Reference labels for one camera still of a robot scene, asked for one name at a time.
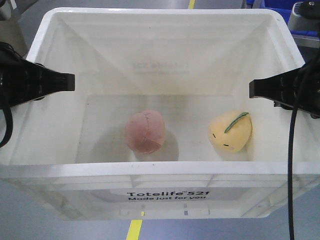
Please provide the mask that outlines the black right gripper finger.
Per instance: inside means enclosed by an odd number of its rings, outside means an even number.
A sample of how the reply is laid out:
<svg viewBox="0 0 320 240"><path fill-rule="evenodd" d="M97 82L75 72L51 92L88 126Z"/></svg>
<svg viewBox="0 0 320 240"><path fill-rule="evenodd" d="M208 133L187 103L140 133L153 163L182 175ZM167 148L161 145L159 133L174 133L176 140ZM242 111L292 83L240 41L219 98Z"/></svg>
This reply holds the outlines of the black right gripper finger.
<svg viewBox="0 0 320 240"><path fill-rule="evenodd" d="M302 66L268 78L254 79L249 83L249 98L265 98L278 107L292 108L306 71Z"/></svg>

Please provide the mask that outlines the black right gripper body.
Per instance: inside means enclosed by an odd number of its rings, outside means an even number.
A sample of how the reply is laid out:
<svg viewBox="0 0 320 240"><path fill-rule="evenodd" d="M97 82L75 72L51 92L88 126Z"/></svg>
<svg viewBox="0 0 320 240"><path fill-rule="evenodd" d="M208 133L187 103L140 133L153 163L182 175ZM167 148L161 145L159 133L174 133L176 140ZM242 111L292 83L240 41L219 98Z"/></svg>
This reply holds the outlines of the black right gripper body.
<svg viewBox="0 0 320 240"><path fill-rule="evenodd" d="M298 68L294 78L297 109L312 119L320 118L320 56L316 55Z"/></svg>

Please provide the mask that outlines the grey robot arm joint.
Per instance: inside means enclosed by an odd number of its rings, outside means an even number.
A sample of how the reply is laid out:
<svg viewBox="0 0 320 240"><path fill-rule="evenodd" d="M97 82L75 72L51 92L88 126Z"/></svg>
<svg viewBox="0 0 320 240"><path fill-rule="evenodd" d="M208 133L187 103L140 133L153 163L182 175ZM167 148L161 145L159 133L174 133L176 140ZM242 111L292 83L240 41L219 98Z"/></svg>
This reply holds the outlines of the grey robot arm joint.
<svg viewBox="0 0 320 240"><path fill-rule="evenodd" d="M320 27L320 1L296 2L291 10L288 28L291 31L317 31Z"/></svg>

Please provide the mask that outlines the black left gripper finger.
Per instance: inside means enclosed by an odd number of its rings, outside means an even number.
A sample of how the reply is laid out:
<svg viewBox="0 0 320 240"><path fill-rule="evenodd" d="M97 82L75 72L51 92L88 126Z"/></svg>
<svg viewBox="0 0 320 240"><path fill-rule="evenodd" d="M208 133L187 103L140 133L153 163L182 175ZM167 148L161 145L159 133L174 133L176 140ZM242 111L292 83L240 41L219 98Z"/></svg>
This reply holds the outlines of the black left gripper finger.
<svg viewBox="0 0 320 240"><path fill-rule="evenodd" d="M53 93L74 90L74 74L57 72L27 60L22 60L14 78L15 102L29 102Z"/></svg>

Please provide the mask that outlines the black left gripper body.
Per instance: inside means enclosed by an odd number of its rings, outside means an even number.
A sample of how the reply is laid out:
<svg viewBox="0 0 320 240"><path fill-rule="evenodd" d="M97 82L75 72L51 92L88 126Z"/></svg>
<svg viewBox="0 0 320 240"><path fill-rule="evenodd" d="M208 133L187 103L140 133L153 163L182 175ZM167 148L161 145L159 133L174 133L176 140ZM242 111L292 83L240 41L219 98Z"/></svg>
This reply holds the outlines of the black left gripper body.
<svg viewBox="0 0 320 240"><path fill-rule="evenodd" d="M10 107L27 101L28 85L26 83L24 59L6 42L0 43L0 108L5 102Z"/></svg>

